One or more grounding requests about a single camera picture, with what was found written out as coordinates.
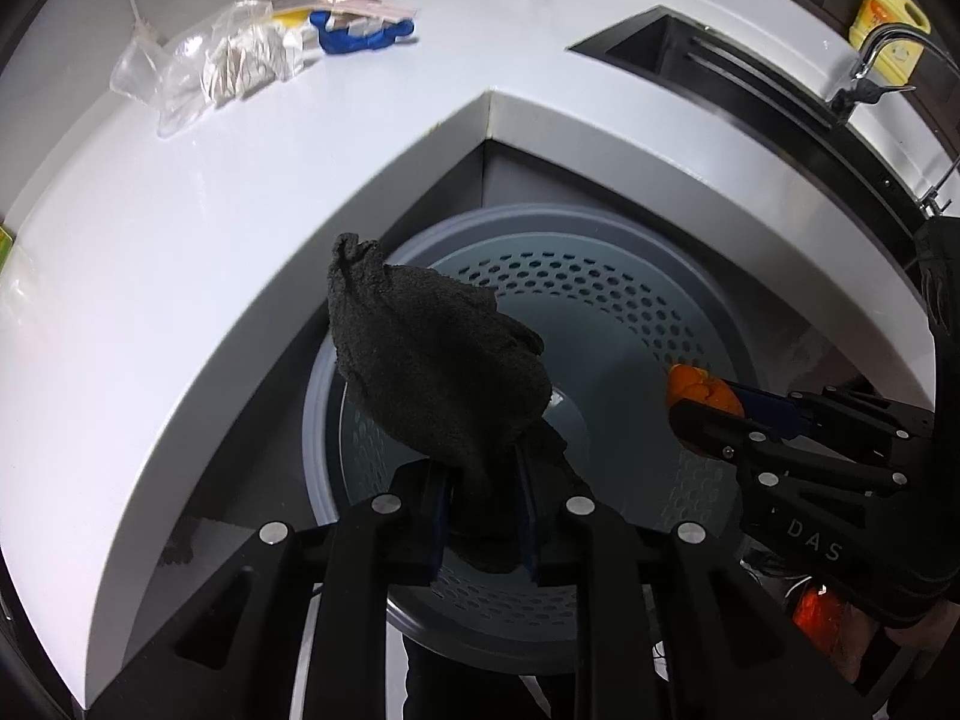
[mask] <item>plastic bag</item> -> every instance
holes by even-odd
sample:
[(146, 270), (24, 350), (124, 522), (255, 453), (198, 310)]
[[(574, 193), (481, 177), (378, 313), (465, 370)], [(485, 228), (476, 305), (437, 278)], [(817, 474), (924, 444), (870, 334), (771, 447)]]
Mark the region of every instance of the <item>plastic bag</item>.
[(110, 88), (157, 111), (157, 135), (169, 137), (211, 106), (302, 70), (304, 33), (271, 17), (270, 2), (243, 0), (166, 47), (134, 35), (110, 74)]

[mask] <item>black sink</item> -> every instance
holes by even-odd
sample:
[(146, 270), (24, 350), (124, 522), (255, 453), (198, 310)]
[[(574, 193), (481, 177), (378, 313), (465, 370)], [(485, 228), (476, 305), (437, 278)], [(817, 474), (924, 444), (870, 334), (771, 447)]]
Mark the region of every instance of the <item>black sink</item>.
[(914, 197), (824, 100), (714, 29), (658, 7), (571, 47), (721, 108), (869, 230), (915, 284)]

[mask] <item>black towel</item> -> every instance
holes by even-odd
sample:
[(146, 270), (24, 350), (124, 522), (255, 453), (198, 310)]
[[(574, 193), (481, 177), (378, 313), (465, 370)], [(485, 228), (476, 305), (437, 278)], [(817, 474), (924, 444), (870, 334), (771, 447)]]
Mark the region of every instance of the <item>black towel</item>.
[(451, 546), (469, 560), (466, 542), (478, 539), (474, 565), (511, 570), (512, 445), (538, 425), (539, 435), (552, 434), (541, 442), (548, 461), (576, 478), (565, 442), (541, 420), (551, 394), (544, 342), (498, 312), (493, 289), (386, 265), (376, 241), (352, 233), (334, 244), (328, 290), (350, 402), (389, 436), (462, 471)]

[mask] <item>green object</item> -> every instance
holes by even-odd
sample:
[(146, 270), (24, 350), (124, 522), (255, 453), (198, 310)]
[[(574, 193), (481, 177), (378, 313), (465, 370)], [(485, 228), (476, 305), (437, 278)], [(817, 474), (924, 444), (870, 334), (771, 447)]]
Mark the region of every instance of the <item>green object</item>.
[(10, 254), (12, 246), (13, 238), (10, 237), (10, 233), (0, 227), (0, 268), (3, 268), (3, 264), (7, 261), (7, 255)]

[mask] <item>orange object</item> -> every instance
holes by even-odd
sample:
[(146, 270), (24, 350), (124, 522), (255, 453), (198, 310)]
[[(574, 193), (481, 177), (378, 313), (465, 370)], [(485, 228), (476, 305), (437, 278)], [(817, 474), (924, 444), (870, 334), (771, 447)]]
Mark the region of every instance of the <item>orange object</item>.
[(710, 375), (702, 367), (674, 365), (666, 380), (666, 407), (669, 409), (678, 400), (685, 399), (744, 416), (743, 405), (723, 379)]
[(840, 635), (840, 622), (846, 605), (822, 584), (803, 591), (793, 621), (824, 655), (833, 652)]

